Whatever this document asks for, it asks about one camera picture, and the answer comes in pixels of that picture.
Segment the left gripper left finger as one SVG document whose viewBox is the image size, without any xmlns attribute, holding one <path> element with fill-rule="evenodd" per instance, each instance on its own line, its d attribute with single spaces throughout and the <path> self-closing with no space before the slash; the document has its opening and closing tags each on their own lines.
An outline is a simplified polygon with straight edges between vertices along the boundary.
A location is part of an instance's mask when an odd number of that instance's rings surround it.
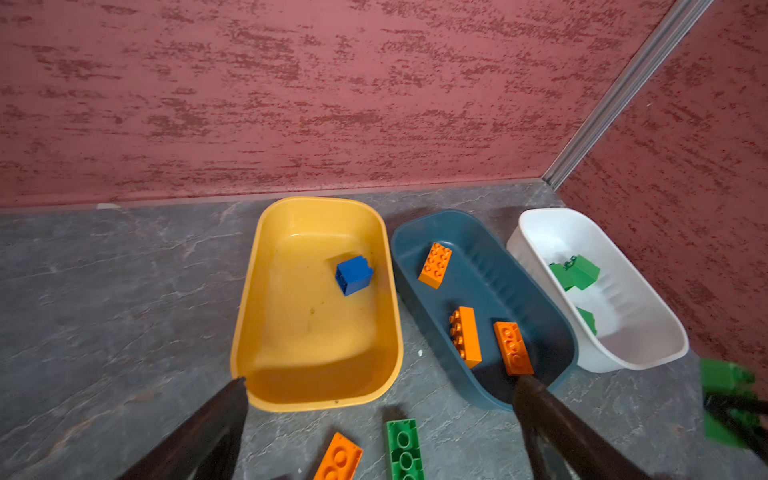
<svg viewBox="0 0 768 480">
<path fill-rule="evenodd" d="M 243 377 L 229 382 L 122 479 L 230 479 L 248 412 Z"/>
</svg>

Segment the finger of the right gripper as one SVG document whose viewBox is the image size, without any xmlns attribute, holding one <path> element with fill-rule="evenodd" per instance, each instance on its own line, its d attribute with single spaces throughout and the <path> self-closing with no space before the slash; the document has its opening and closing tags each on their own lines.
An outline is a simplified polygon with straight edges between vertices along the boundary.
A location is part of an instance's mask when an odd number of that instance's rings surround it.
<svg viewBox="0 0 768 480">
<path fill-rule="evenodd" d="M 705 436 L 714 442 L 751 450 L 767 461 L 767 402 L 750 395 L 706 393 L 703 401 Z"/>
</svg>

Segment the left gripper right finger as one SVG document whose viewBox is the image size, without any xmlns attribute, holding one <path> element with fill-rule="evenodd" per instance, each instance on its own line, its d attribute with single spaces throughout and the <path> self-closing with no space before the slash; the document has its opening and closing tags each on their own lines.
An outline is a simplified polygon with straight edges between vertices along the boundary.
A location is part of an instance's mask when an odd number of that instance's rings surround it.
<svg viewBox="0 0 768 480">
<path fill-rule="evenodd" d="M 535 479 L 647 479 L 637 465 L 532 376 L 517 381 L 514 413 Z"/>
</svg>

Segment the orange small lego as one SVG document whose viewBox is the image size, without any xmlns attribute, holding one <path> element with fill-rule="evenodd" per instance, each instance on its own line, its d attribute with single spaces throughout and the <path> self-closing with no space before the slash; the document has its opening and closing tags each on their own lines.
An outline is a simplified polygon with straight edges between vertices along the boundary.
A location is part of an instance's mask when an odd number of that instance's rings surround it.
<svg viewBox="0 0 768 480">
<path fill-rule="evenodd" d="M 533 375 L 534 368 L 518 324 L 499 321 L 493 327 L 506 373 L 509 376 Z"/>
</svg>

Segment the green lego small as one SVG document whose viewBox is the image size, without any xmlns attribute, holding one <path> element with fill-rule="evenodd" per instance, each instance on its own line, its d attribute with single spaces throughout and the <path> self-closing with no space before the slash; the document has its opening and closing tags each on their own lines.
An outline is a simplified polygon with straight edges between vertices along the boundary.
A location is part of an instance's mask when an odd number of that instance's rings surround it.
<svg viewBox="0 0 768 480">
<path fill-rule="evenodd" d="M 598 332 L 597 332 L 596 320 L 595 320 L 594 314 L 581 308 L 578 308 L 577 311 L 580 313 L 581 317 L 588 325 L 592 334 L 597 335 Z"/>
</svg>

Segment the blue square lego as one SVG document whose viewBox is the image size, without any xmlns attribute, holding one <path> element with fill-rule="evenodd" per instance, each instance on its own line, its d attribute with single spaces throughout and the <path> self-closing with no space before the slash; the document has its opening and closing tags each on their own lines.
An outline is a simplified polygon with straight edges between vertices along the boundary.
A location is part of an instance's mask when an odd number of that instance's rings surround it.
<svg viewBox="0 0 768 480">
<path fill-rule="evenodd" d="M 374 270 L 363 256 L 357 256 L 336 266 L 335 279 L 345 296 L 350 296 L 367 288 L 373 278 Z"/>
</svg>

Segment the green lego by right arm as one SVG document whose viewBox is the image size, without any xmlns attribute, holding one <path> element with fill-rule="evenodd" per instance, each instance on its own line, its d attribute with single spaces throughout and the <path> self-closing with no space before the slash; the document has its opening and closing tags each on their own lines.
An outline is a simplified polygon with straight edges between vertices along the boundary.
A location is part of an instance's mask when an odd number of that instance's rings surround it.
<svg viewBox="0 0 768 480">
<path fill-rule="evenodd" d="M 564 267 L 573 285 L 580 290 L 596 283 L 601 273 L 601 269 L 583 255 L 572 256 Z"/>
</svg>

